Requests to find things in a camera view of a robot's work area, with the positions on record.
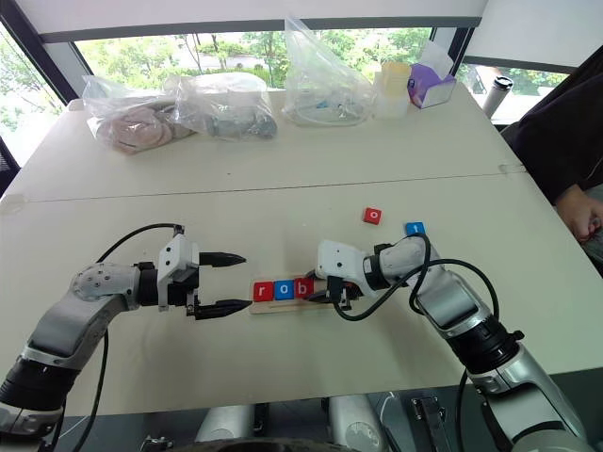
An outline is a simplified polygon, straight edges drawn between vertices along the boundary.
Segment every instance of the person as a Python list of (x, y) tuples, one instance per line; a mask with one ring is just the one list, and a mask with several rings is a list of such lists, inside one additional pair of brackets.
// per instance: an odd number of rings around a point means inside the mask
[(518, 124), (513, 150), (586, 253), (603, 268), (603, 73)]

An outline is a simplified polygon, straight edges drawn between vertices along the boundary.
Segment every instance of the red letter block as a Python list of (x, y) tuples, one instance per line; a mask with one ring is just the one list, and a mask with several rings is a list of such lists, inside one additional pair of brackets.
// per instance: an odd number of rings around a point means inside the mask
[(253, 284), (253, 301), (272, 301), (274, 282), (256, 282)]
[(379, 221), (381, 221), (381, 210), (367, 207), (367, 209), (365, 209), (363, 221), (366, 223), (379, 224)]

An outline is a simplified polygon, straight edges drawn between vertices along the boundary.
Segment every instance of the black sleeve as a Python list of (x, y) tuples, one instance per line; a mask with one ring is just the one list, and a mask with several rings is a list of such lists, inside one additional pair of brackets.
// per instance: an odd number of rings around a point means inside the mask
[(513, 150), (549, 201), (582, 186), (602, 152), (602, 125), (603, 73), (521, 120)]

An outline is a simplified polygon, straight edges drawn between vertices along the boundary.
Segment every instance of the transparent plastic bag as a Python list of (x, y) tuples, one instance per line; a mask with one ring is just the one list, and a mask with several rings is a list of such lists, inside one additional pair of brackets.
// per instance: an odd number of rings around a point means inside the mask
[(187, 137), (171, 122), (175, 100), (161, 91), (135, 90), (94, 75), (84, 76), (84, 107), (94, 137), (125, 153), (137, 153)]
[(299, 125), (354, 125), (368, 118), (374, 88), (346, 66), (300, 20), (285, 18), (286, 75), (283, 113)]
[(251, 73), (171, 77), (164, 90), (176, 100), (171, 120), (195, 132), (226, 139), (276, 135), (266, 83)]

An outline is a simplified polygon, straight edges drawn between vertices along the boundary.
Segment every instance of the tree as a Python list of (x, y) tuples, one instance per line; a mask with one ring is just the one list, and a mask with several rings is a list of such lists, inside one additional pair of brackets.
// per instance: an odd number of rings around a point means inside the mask
[(269, 85), (273, 88), (284, 88), (289, 60), (286, 57), (285, 35), (283, 32), (245, 33), (243, 40), (250, 44), (252, 53), (258, 58), (263, 58), (268, 65)]
[(216, 33), (211, 34), (211, 43), (200, 45), (197, 47), (197, 52), (200, 54), (213, 55), (218, 58), (220, 68), (224, 71), (228, 69), (227, 57), (236, 55), (247, 55), (250, 52), (248, 47), (245, 47), (236, 42), (226, 42), (219, 40)]
[[(192, 44), (188, 43), (188, 38), (192, 40)], [(192, 57), (193, 61), (197, 64), (197, 68), (199, 68), (199, 74), (204, 73), (201, 68), (201, 59), (199, 57), (199, 46), (201, 45), (201, 41), (199, 40), (199, 35), (197, 33), (192, 33), (190, 35), (176, 35), (176, 40), (178, 41), (178, 48), (186, 47), (188, 53)]]
[(170, 75), (199, 74), (179, 66), (174, 56), (177, 39), (139, 37), (93, 40), (78, 45), (95, 74), (132, 88), (159, 89)]
[(0, 122), (14, 132), (19, 119), (30, 112), (60, 113), (63, 104), (33, 64), (0, 25), (0, 96), (12, 105), (0, 107)]

